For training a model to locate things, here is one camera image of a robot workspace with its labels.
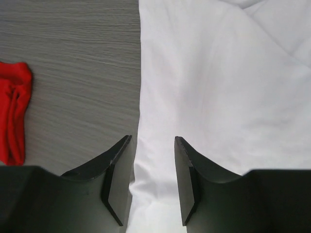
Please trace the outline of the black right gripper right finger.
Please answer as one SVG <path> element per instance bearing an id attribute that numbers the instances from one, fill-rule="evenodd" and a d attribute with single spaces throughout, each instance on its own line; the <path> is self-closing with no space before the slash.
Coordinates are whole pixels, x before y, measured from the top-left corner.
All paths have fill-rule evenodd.
<path id="1" fill-rule="evenodd" d="M 182 224 L 189 233 L 308 233 L 311 172 L 255 169 L 235 174 L 174 141 Z"/>

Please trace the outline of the red t shirt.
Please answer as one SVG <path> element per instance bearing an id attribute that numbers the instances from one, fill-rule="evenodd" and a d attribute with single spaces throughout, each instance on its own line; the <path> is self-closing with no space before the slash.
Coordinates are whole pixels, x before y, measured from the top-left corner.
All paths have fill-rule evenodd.
<path id="1" fill-rule="evenodd" d="M 0 64 L 0 161 L 25 161 L 24 117 L 32 95 L 33 75 L 24 62 Z"/>

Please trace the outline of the white printed t shirt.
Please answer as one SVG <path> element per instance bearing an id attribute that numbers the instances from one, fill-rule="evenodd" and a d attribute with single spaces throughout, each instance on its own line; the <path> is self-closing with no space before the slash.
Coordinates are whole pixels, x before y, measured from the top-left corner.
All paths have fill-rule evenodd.
<path id="1" fill-rule="evenodd" d="M 308 0 L 141 0 L 129 233 L 183 233 L 174 138 L 219 165 L 311 167 Z"/>

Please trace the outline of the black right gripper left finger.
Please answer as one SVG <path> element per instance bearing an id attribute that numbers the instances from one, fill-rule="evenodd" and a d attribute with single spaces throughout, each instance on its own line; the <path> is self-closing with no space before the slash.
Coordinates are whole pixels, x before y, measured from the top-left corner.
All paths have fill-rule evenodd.
<path id="1" fill-rule="evenodd" d="M 0 168 L 3 233 L 123 233 L 133 167 L 132 137 L 57 176 L 39 166 Z"/>

